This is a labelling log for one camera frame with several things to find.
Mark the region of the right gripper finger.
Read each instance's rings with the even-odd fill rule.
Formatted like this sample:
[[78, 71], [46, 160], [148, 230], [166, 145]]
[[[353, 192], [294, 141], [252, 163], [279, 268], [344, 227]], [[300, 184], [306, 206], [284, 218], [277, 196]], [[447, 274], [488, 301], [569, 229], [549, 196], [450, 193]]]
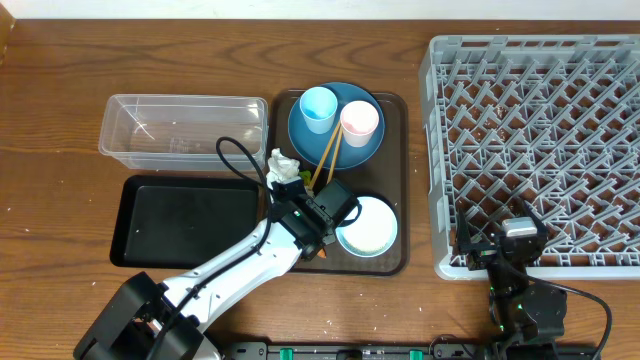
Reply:
[[456, 221], [456, 247], [458, 250], [470, 250], [471, 235], [464, 211], [461, 208], [456, 209]]
[[538, 235], [548, 235], [548, 229], [541, 221], [541, 219], [535, 215], [533, 211], [533, 207], [529, 205], [525, 200], [518, 198], [517, 203], [520, 207], [520, 214], [522, 217], [529, 218], [536, 227], [536, 231]]

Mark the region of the white tissue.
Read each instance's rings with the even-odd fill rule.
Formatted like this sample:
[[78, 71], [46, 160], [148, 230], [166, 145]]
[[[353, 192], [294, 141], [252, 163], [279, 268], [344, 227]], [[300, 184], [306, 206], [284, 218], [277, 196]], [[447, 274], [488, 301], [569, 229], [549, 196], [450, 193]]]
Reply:
[[266, 180], [269, 187], [272, 187], [273, 183], [283, 183], [299, 174], [300, 162], [284, 156], [279, 148], [271, 151], [267, 165], [269, 171]]

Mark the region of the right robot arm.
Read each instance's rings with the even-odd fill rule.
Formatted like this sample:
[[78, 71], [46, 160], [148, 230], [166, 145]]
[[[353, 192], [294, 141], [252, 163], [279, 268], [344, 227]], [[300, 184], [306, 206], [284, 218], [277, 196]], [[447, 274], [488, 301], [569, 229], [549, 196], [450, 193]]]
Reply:
[[526, 266], [536, 260], [548, 230], [531, 208], [505, 219], [488, 242], [471, 236], [469, 222], [457, 214], [456, 252], [471, 271], [485, 270], [490, 282], [489, 310], [501, 334], [479, 347], [475, 359], [558, 359], [556, 339], [564, 334], [567, 293], [530, 280]]

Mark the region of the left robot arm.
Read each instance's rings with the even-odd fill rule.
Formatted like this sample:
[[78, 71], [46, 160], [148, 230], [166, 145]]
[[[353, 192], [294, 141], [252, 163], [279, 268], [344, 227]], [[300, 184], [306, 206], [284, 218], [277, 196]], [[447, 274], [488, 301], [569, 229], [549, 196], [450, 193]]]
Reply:
[[314, 257], [349, 211], [338, 180], [315, 197], [293, 180], [274, 187], [268, 217], [243, 240], [182, 275], [155, 282], [140, 272], [111, 298], [76, 345], [76, 359], [216, 359], [205, 331], [260, 285]]

